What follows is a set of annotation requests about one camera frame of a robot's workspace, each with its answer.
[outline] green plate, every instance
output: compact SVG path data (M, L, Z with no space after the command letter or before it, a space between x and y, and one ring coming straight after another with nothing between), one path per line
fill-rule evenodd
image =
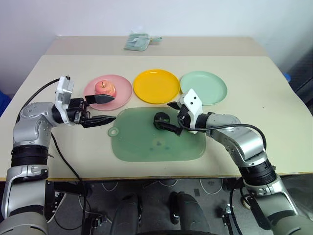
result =
M130 108L122 111L108 130L115 156L127 162L186 161L203 155L205 133L183 131L180 136L158 130L153 125L154 116L165 112L171 124L178 125L177 111L164 108Z
M227 86L215 74L205 71L193 71L185 74L180 80L181 91L194 89L203 106L221 102L227 95Z

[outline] white wall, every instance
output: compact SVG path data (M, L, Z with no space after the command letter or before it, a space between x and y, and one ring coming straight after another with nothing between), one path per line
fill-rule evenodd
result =
M250 36L287 71L313 46L313 0L0 0L0 89L15 93L55 35Z

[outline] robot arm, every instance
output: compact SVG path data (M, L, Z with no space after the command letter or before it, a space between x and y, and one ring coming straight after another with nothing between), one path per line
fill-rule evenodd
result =
M48 191L48 148L51 128L62 124L93 127L110 123L111 116L90 118L90 103L106 103L112 96L97 95L71 99L74 82L61 77L53 103L32 103L20 112L13 130L11 168L8 169L2 199L0 235L46 235L46 192Z
M248 200L260 227L272 229L276 235L304 235L312 232L313 223L299 215L281 178L269 162L264 140L259 135L241 126L239 119L233 115L204 114L202 102L193 89L184 93L177 103L168 105L179 110L180 128L192 133L205 132L226 148L250 193ZM175 129L173 126L168 128L170 124L158 118L155 118L154 124L159 129ZM175 129L173 132L180 134L181 130Z

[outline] green cutting board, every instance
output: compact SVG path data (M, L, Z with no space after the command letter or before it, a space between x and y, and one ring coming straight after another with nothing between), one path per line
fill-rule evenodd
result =
M158 130L153 125L154 116L165 112L170 123L178 125L177 111L164 108L130 108L122 111L108 134L112 138L115 156L127 162L186 161L197 159L205 151L205 133L180 136Z

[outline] table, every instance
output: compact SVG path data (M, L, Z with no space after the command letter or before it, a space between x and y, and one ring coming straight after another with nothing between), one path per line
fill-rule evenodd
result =
M277 173L313 172L312 115L265 53L261 56L247 54L238 56L234 53L227 56L226 52L223 52L222 56L217 56L215 52L212 56L173 55L174 52L167 56L153 55L153 53L140 55L140 52L135 51L130 52L132 55L86 55L83 51L81 52L83 55L68 55L67 53L65 51L63 55L56 55L49 49L47 55L41 57L0 118L0 130L5 133L5 138L2 135L0 142L0 180L5 180L6 171L10 167L12 130L18 110L43 84L61 75L70 75L75 82L72 98L82 97L84 87L95 77L118 74L132 82L140 72L154 68L168 70L178 78L197 70L216 74L228 87L227 97L221 103L206 106L203 110L233 114L242 123L259 127L267 138L268 157L271 163L277 166ZM48 87L34 101L53 102L55 88L56 85ZM145 103L133 94L131 100L120 109L105 113L93 109L90 111L92 115L115 116L131 107L156 107L156 105ZM225 148L209 138L207 138L204 155L196 160L124 162L116 158L112 152L111 140L107 135L111 127L112 124L87 129L80 125L63 126L53 128L52 132L63 155L85 180L234 177L239 175L236 165ZM60 181L74 179L72 172L59 158L53 142L51 142L49 153L55 156L54 159L48 159L49 178Z

